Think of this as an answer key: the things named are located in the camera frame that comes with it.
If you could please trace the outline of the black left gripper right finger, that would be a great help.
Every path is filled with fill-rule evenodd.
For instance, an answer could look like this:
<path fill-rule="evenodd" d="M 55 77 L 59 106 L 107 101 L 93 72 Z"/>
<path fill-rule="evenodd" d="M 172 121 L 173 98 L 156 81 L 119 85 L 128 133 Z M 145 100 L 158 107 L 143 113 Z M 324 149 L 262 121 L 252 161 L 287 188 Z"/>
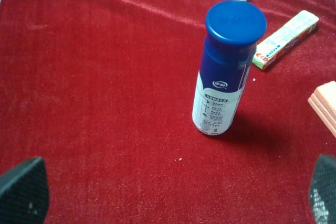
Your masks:
<path fill-rule="evenodd" d="M 309 187 L 309 205 L 316 223 L 335 223 L 335 156 L 318 157 Z"/>

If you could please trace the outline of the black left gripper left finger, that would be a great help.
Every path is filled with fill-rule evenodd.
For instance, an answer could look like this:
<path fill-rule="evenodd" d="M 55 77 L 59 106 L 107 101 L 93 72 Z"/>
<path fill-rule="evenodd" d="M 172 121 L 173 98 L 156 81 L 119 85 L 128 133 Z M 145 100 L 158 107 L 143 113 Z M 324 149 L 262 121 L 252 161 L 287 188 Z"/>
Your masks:
<path fill-rule="evenodd" d="M 44 223 L 48 209 L 42 157 L 31 157 L 1 175 L 1 223 Z"/>

